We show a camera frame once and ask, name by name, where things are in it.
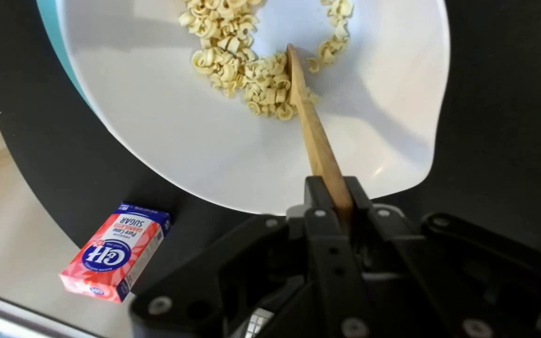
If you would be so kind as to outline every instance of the white bowl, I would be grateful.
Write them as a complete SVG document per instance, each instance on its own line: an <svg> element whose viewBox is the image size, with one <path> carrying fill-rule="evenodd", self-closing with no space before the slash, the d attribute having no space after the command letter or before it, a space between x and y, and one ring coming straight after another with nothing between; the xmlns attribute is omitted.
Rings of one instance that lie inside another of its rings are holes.
<svg viewBox="0 0 541 338"><path fill-rule="evenodd" d="M267 2L256 49L269 55L291 41L314 53L329 32L319 0ZM447 13L441 0L353 2L346 55L308 83L344 175L381 197L430 171L449 72ZM179 26L184 2L56 0L55 10L70 75L141 162L229 209L284 214L302 203L310 169L299 122L259 118L192 70L199 43Z"/></svg>

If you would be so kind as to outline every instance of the black surface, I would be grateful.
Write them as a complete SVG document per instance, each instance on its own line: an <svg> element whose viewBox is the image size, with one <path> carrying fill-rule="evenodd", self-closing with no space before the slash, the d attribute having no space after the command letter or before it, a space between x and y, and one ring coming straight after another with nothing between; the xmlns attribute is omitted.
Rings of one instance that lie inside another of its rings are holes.
<svg viewBox="0 0 541 338"><path fill-rule="evenodd" d="M453 64L432 175L387 201L541 250L541 2L449 0L449 17ZM175 214L137 291L244 220L173 188L105 132L62 72L34 0L0 0L0 128L79 246L120 201Z"/></svg>
<svg viewBox="0 0 541 338"><path fill-rule="evenodd" d="M351 246L323 180L306 179L304 218L252 218L143 291L130 308L135 336L235 336L263 308L274 316L261 338L541 338L541 252L449 214L432 214L419 233L346 180L351 229L368 233L355 239L376 241ZM171 310L152 314L162 299Z"/></svg>

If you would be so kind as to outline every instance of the table surface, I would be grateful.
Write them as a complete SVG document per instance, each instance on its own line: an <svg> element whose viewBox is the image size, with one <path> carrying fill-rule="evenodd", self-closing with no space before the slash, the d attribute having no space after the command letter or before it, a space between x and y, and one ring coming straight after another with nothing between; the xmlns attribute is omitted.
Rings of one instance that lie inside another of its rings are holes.
<svg viewBox="0 0 541 338"><path fill-rule="evenodd" d="M432 173L381 201L411 220L451 212L541 250L541 2L447 8L453 60ZM77 246L120 201L173 214L173 233L137 293L248 218L184 194L117 143L68 81L34 0L0 0L0 128L26 182Z"/></svg>

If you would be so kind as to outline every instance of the black metal bracket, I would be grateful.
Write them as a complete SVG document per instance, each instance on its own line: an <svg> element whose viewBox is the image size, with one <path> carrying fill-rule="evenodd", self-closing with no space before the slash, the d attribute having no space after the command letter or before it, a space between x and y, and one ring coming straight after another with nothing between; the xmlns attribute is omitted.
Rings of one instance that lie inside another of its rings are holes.
<svg viewBox="0 0 541 338"><path fill-rule="evenodd" d="M541 254L447 214L415 227L346 184L349 237L323 182L306 179L302 218L227 233L137 297L135 334L541 336Z"/></svg>

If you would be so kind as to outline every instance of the small box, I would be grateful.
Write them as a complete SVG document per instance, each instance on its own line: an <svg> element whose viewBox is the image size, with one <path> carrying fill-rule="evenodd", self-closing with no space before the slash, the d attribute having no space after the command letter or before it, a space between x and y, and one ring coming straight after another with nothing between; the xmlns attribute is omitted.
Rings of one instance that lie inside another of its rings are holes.
<svg viewBox="0 0 541 338"><path fill-rule="evenodd" d="M169 229L167 212L122 203L62 271L64 287L122 302Z"/></svg>

